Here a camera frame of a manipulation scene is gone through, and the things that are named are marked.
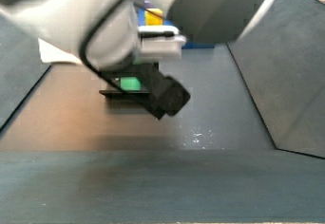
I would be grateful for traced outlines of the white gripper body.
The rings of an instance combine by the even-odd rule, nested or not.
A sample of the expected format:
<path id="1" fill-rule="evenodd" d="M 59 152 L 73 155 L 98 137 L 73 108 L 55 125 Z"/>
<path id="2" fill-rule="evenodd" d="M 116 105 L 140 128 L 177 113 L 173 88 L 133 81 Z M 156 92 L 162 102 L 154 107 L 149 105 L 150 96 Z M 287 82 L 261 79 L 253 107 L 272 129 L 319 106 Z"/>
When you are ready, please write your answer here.
<path id="1" fill-rule="evenodd" d="M 186 42 L 174 26 L 140 26 L 137 64 L 181 59 Z"/>

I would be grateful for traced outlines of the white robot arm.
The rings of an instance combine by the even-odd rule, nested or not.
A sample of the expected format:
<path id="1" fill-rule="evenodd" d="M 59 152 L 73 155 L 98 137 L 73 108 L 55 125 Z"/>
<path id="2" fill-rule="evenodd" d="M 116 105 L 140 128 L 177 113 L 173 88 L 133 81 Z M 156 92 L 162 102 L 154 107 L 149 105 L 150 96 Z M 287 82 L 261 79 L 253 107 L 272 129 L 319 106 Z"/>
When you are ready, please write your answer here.
<path id="1" fill-rule="evenodd" d="M 150 1 L 196 43 L 233 42 L 275 0 L 0 0 L 0 14 L 30 34 L 78 55 L 97 24 L 87 57 L 102 70 L 140 53 L 137 3 Z"/>

